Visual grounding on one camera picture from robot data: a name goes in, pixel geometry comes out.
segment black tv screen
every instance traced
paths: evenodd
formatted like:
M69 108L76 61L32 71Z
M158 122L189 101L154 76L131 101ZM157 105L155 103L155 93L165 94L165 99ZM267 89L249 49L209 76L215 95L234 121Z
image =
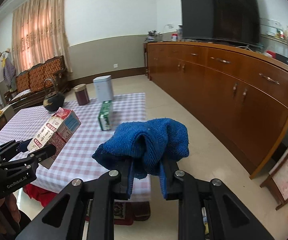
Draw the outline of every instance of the black tv screen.
M233 41L257 45L257 0L181 0L184 39Z

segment red and white carton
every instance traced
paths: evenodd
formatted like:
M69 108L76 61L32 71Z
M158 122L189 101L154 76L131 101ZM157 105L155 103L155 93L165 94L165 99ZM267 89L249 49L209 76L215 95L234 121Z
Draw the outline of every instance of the red and white carton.
M39 129L27 146L27 149L31 153L45 145L53 144L56 147L55 155L40 163L49 169L80 125L81 122L73 110L60 107L57 112L47 120L42 128Z

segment green and white carton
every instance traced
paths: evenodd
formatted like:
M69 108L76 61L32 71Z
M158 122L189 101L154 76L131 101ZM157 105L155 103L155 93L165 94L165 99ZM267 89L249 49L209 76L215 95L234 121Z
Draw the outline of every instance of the green and white carton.
M102 107L99 113L99 123L102 131L111 130L112 128L112 115L113 115L113 103L111 100L103 101Z

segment kettle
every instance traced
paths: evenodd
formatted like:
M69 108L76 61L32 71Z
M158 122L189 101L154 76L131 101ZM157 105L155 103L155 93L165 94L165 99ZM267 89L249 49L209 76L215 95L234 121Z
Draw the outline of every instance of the kettle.
M51 92L49 94L47 94L46 92L46 88L45 88L45 82L49 80L52 82L53 86L54 86L54 92ZM45 98L43 101L43 106L50 112L54 112L57 111L60 107L63 106L64 100L65 100L65 96L62 92L57 91L57 87L53 81L53 79L47 78L44 80L44 91L45 91Z

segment bolt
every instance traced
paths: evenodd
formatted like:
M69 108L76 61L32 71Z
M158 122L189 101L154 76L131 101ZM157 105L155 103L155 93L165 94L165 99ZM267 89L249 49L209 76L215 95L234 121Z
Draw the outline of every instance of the bolt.
M178 177L183 177L183 176L185 175L185 172L182 171L182 170L177 170L177 171L175 172L175 175L178 176Z
M214 186L221 186L222 185L222 181L220 181L219 179L213 179L212 180L212 184Z
M109 173L108 173L111 177L115 177L118 175L118 171L117 170L111 170Z
M71 182L71 184L73 186L78 186L82 183L82 181L80 179L73 179L73 181Z

